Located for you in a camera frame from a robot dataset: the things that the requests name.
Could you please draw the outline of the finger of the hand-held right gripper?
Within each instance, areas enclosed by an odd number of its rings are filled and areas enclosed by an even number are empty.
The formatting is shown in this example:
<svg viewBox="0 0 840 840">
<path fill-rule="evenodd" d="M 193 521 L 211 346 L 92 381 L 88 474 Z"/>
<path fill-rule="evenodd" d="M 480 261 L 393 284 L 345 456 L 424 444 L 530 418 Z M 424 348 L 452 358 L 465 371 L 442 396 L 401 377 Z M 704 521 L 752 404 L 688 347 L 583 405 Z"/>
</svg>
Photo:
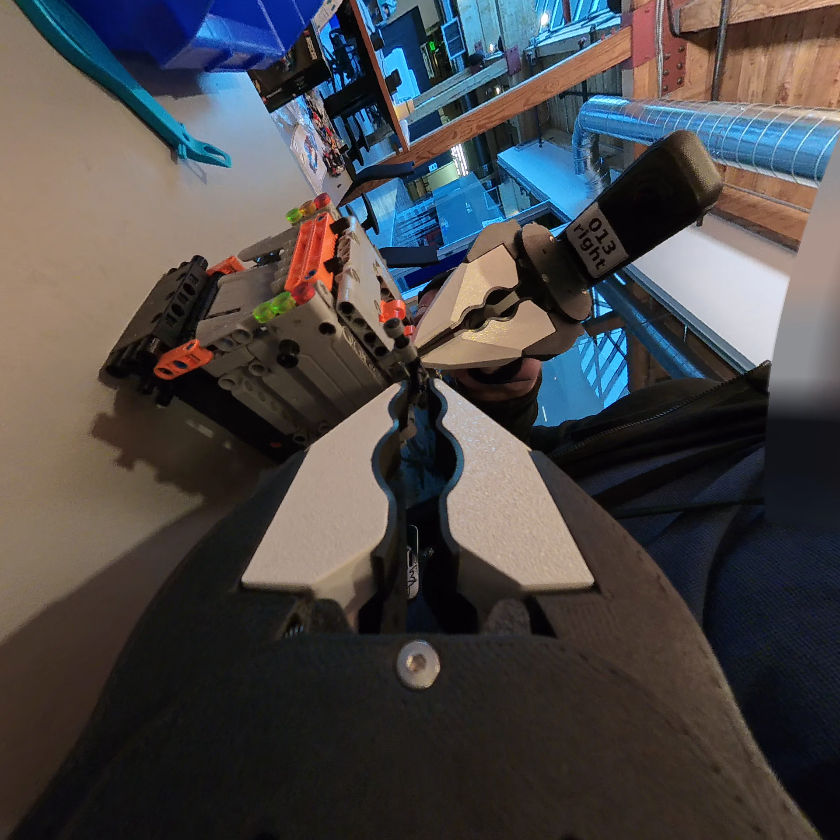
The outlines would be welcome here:
<svg viewBox="0 0 840 840">
<path fill-rule="evenodd" d="M 426 367 L 442 371 L 497 368 L 520 358 L 549 360 L 567 351 L 583 332 L 580 322 L 568 322 L 536 305 L 519 305 L 508 318 L 460 329 L 433 349 L 423 346 L 418 354 Z"/>
<path fill-rule="evenodd" d="M 526 301 L 508 254 L 463 262 L 447 278 L 414 333 L 419 355 L 521 355 L 512 324 Z"/>
</svg>

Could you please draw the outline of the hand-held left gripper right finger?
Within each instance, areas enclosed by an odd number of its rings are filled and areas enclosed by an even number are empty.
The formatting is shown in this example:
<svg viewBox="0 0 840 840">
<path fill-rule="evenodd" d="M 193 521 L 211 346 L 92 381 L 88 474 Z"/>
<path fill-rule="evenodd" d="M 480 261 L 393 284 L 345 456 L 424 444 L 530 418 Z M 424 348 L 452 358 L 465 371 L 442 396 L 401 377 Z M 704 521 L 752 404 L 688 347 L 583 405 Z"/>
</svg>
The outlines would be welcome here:
<svg viewBox="0 0 840 840">
<path fill-rule="evenodd" d="M 442 499 L 457 587 L 486 615 L 501 600 L 589 591 L 594 577 L 521 440 L 441 381 L 438 427 L 455 447 Z"/>
</svg>

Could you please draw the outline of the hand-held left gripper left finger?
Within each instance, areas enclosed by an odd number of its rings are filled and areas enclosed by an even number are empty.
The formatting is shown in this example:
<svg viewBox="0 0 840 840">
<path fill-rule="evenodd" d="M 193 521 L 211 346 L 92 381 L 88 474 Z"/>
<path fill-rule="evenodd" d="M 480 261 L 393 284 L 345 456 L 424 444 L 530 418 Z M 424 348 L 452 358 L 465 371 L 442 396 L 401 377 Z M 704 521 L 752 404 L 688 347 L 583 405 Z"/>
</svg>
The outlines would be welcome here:
<svg viewBox="0 0 840 840">
<path fill-rule="evenodd" d="M 336 601 L 350 616 L 375 593 L 372 559 L 391 503 L 375 477 L 376 446 L 397 429 L 391 385 L 306 453 L 241 579 L 248 589 Z"/>
</svg>

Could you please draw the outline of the grey toy brick model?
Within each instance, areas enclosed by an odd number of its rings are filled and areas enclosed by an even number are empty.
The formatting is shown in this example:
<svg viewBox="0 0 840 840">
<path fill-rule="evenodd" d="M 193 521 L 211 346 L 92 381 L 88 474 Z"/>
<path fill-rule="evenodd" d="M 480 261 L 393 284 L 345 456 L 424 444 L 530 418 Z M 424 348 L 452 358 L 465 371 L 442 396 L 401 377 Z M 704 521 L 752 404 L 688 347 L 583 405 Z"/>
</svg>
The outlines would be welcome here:
<svg viewBox="0 0 840 840">
<path fill-rule="evenodd" d="M 200 255 L 155 284 L 104 370 L 159 406 L 191 406 L 276 461 L 404 378 L 388 319 L 412 317 L 367 229 L 327 193 L 291 227 L 210 265 Z"/>
</svg>

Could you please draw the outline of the teal brick separator tool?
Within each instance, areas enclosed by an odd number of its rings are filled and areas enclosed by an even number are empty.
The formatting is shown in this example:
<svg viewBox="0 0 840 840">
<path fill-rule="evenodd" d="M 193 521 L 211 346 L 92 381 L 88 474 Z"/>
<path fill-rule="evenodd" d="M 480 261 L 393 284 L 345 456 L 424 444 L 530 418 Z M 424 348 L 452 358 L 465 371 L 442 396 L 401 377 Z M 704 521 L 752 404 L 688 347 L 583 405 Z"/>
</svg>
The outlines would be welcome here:
<svg viewBox="0 0 840 840">
<path fill-rule="evenodd" d="M 116 95 L 166 142 L 179 159 L 230 167 L 230 156 L 196 140 L 120 64 L 82 17 L 64 1 L 17 1 L 28 20 L 71 65 Z"/>
</svg>

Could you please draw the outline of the person's right forearm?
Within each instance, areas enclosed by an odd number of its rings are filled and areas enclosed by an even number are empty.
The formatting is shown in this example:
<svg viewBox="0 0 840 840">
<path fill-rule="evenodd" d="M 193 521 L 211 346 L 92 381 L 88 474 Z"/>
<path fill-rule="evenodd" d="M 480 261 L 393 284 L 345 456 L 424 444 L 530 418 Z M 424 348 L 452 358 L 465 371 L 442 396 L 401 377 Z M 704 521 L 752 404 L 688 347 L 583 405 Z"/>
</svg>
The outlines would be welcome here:
<svg viewBox="0 0 840 840">
<path fill-rule="evenodd" d="M 771 362 L 724 382 L 683 378 L 622 397 L 600 413 L 533 427 L 529 445 L 575 480 L 688 456 L 689 465 L 762 445 Z"/>
</svg>

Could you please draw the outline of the person's right hand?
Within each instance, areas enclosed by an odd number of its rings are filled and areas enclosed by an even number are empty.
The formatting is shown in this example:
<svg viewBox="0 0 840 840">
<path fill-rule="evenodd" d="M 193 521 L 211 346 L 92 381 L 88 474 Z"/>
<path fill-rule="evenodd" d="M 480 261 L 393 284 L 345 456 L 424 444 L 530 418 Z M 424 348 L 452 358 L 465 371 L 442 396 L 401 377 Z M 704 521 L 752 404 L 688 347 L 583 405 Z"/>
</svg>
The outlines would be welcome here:
<svg viewBox="0 0 840 840">
<path fill-rule="evenodd" d="M 539 360 L 525 358 L 497 367 L 452 371 L 452 376 L 474 402 L 503 403 L 533 391 L 541 382 L 542 367 Z"/>
</svg>

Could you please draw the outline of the wooden desk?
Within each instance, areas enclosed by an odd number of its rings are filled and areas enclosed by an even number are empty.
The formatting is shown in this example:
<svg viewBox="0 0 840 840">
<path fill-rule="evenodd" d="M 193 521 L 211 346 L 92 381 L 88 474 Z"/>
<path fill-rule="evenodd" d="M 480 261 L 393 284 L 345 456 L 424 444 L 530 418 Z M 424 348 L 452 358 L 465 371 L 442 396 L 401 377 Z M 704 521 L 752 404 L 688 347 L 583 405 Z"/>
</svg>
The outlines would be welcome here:
<svg viewBox="0 0 840 840">
<path fill-rule="evenodd" d="M 397 70 L 386 75 L 382 40 L 362 2 L 324 2 L 310 25 L 318 31 L 332 72 L 331 80 L 301 95 L 331 88 L 321 94 L 322 116 L 315 123 L 328 124 L 343 137 L 343 155 L 358 167 L 364 164 L 364 153 L 383 140 L 397 153 L 407 152 L 408 130 L 393 101 L 402 77 Z"/>
</svg>

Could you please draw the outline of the person's blue trousers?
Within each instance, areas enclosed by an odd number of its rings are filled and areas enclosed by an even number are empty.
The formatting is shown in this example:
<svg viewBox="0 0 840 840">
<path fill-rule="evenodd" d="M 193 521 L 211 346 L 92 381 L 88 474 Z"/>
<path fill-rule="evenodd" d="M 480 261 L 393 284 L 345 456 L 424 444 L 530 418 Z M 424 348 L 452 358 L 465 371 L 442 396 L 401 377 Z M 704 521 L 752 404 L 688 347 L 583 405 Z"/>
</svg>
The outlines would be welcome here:
<svg viewBox="0 0 840 840">
<path fill-rule="evenodd" d="M 679 508 L 623 521 L 702 626 L 752 734 L 817 831 L 838 838 L 838 533 L 786 528 L 763 505 L 764 447 L 709 448 L 612 465 L 577 480 L 593 496 L 671 462 L 645 493 L 607 508 Z"/>
</svg>

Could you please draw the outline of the dark carton box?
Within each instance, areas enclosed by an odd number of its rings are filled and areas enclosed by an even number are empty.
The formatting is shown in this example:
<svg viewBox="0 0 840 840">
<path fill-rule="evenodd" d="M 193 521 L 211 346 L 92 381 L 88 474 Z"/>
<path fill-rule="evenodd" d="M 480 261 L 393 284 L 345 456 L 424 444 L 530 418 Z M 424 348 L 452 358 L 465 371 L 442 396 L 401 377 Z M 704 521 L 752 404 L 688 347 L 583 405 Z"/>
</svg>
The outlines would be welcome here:
<svg viewBox="0 0 840 840">
<path fill-rule="evenodd" d="M 312 25 L 307 26 L 282 59 L 263 70 L 248 70 L 247 74 L 268 112 L 332 78 L 318 31 Z"/>
</svg>

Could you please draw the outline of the blue plastic bin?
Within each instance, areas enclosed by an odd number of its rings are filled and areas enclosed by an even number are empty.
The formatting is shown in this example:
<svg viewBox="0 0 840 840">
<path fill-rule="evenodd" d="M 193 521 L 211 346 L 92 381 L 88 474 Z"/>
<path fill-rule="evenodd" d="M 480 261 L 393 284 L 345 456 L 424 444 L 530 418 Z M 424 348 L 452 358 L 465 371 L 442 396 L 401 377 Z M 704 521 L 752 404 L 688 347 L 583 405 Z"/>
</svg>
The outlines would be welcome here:
<svg viewBox="0 0 840 840">
<path fill-rule="evenodd" d="M 145 54 L 165 70 L 265 69 L 341 1 L 69 1 L 115 53 Z"/>
</svg>

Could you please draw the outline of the silver ventilation duct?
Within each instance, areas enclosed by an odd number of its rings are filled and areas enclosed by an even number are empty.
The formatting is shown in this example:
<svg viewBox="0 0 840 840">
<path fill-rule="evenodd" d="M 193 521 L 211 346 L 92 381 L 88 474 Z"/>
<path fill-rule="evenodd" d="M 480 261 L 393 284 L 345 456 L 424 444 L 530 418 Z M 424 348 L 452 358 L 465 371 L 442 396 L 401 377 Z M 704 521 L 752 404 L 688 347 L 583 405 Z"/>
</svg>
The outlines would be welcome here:
<svg viewBox="0 0 840 840">
<path fill-rule="evenodd" d="M 628 100 L 594 96 L 574 124 L 574 171 L 592 196 L 609 185 L 598 137 L 651 144 L 695 133 L 717 163 L 819 186 L 839 134 L 839 111 L 723 101 Z"/>
</svg>

